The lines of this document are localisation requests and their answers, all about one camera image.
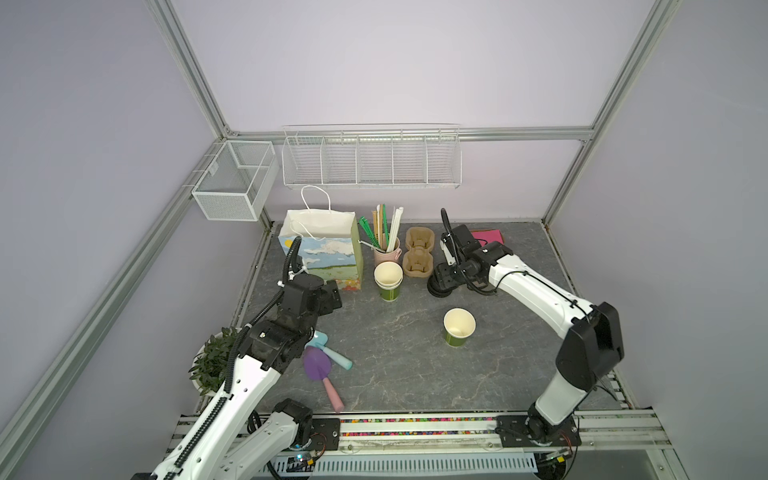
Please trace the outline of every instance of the purple toy shovel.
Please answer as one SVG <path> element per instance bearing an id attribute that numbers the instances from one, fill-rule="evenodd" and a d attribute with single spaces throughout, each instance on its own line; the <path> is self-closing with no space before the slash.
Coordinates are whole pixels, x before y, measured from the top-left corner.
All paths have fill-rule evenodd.
<path id="1" fill-rule="evenodd" d="M 304 349 L 303 361 L 306 376 L 308 376 L 310 380 L 323 381 L 323 385 L 326 387 L 326 393 L 328 394 L 328 399 L 330 399 L 331 405 L 333 406 L 333 411 L 336 413 L 343 412 L 344 404 L 342 403 L 339 394 L 336 393 L 336 389 L 331 385 L 331 381 L 328 380 L 328 374 L 331 372 L 331 359 L 328 358 L 321 349 L 308 346 Z"/>

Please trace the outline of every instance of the pink cup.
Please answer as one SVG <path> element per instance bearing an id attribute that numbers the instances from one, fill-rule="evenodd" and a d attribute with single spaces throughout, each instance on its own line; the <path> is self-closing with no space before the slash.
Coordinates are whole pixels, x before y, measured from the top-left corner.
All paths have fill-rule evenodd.
<path id="1" fill-rule="evenodd" d="M 390 253 L 381 253 L 377 249 L 373 250 L 373 265 L 378 266 L 381 262 L 396 262 L 400 258 L 402 250 L 400 250 L 400 239 L 395 240 L 395 249 Z"/>

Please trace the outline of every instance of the hanging wire shelf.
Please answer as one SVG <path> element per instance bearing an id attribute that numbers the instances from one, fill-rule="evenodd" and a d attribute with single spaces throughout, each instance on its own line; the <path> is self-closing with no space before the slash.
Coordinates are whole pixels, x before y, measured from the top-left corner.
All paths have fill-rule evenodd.
<path id="1" fill-rule="evenodd" d="M 462 183 L 458 126 L 289 133 L 283 145 L 283 182 L 346 188 L 453 187 Z"/>
<path id="2" fill-rule="evenodd" d="M 280 164 L 270 141 L 224 141 L 192 189 L 208 220 L 258 221 Z"/>

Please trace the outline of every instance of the teal shovel handle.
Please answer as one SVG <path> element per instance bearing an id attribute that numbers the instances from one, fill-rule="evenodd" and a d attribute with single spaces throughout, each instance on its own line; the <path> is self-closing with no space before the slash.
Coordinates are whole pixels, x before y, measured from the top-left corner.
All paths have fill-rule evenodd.
<path id="1" fill-rule="evenodd" d="M 333 350 L 331 350 L 327 346 L 323 347 L 323 351 L 325 352 L 325 354 L 329 358 L 331 358 L 331 360 L 333 360 L 334 362 L 336 362 L 339 365 L 341 365 L 342 367 L 344 367 L 344 369 L 349 370 L 349 369 L 352 368 L 352 360 L 346 358 L 341 353 L 334 352 Z"/>

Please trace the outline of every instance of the green leaves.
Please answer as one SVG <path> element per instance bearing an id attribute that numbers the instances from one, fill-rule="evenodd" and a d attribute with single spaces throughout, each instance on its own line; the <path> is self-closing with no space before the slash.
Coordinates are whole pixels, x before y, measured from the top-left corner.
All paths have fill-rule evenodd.
<path id="1" fill-rule="evenodd" d="M 237 331 L 234 328 L 223 327 L 221 336 L 211 335 L 203 353 L 199 355 L 189 373 L 190 380 L 197 380 L 203 387 L 202 394 L 217 392 L 227 376 L 227 360 L 230 358 L 230 350 L 235 343 Z"/>

